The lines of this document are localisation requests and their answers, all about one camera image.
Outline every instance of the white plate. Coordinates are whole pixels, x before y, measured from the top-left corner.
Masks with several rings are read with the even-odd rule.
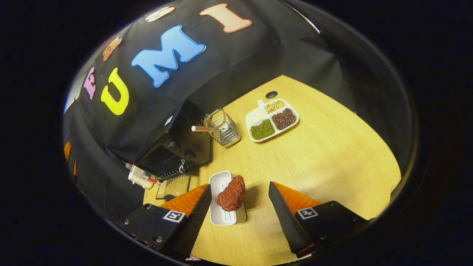
[[[232,225],[235,223],[244,223],[246,221],[245,203],[232,212],[226,212],[217,204],[217,196],[232,181],[232,174],[229,171],[223,171],[214,174],[209,179],[212,190],[212,202],[210,203],[210,222],[214,225]]]
[[[272,113],[269,113],[269,114],[266,113],[266,109],[264,109],[264,107],[268,104],[271,104],[272,102],[275,102],[275,101],[283,101],[286,105],[279,108],[278,110],[276,110]],[[289,128],[293,127],[295,124],[297,124],[299,122],[299,114],[296,112],[296,110],[289,103],[287,103],[283,99],[280,99],[280,98],[279,99],[274,99],[274,100],[269,101],[267,103],[263,103],[263,101],[258,100],[257,103],[258,103],[258,108],[256,108],[255,110],[249,112],[246,115],[246,118],[245,118],[246,129],[248,130],[248,135],[250,135],[250,139],[254,142],[262,142],[262,141],[265,141],[269,138],[272,138],[272,137],[288,130]],[[274,124],[274,121],[272,120],[272,116],[275,115],[275,114],[283,112],[284,109],[286,109],[286,108],[291,109],[292,113],[296,116],[296,121],[294,123],[292,123],[291,125],[289,125],[288,127],[284,128],[283,130],[279,130],[279,129],[276,128],[276,125]],[[270,135],[270,136],[267,136],[265,138],[262,138],[260,140],[254,139],[253,136],[251,135],[251,127],[256,126],[256,125],[260,125],[266,119],[269,119],[271,121],[271,125],[274,128],[274,134]]]

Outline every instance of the blue letter m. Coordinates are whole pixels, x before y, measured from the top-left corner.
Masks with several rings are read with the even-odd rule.
[[[205,50],[205,45],[194,42],[181,28],[182,26],[178,25],[162,34],[161,51],[143,50],[131,61],[131,66],[138,65],[153,79],[153,86],[156,88],[169,78],[169,73],[161,72],[157,66],[177,69],[174,51],[179,54],[181,62],[187,62]]]

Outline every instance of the metal utensil holder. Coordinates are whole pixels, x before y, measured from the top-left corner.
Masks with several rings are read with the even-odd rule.
[[[217,109],[211,114],[205,116],[207,127],[212,127],[209,131],[210,136],[225,148],[241,140],[241,134],[232,118],[222,109]]]

